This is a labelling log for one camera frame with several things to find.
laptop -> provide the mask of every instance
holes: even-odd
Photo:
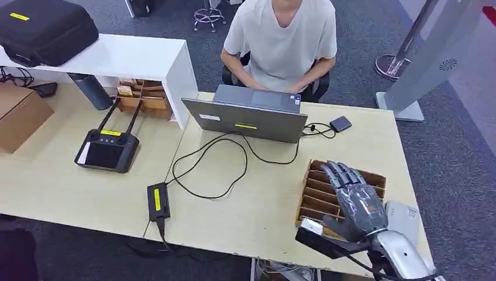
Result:
[[[284,92],[220,85],[213,101],[181,100],[204,130],[272,141],[296,143],[308,118],[299,113],[301,96]]]

black bag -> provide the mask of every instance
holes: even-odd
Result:
[[[0,8],[0,44],[15,63],[60,66],[98,39],[86,10],[64,0],[14,0]]]

white t-shirt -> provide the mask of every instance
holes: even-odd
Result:
[[[290,25],[277,22],[272,0],[246,0],[231,23],[224,49],[251,52],[246,71],[260,84],[285,91],[315,60],[336,56],[336,15],[330,0],[303,0]]]

charger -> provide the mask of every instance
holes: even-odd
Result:
[[[169,198],[167,195],[167,185],[157,183],[148,186],[148,216],[150,221],[157,224],[160,238],[167,250],[172,251],[172,247],[166,241],[166,218],[170,218]]]

controller screen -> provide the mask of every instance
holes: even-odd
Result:
[[[121,146],[91,143],[86,156],[86,164],[114,169],[124,150]]]

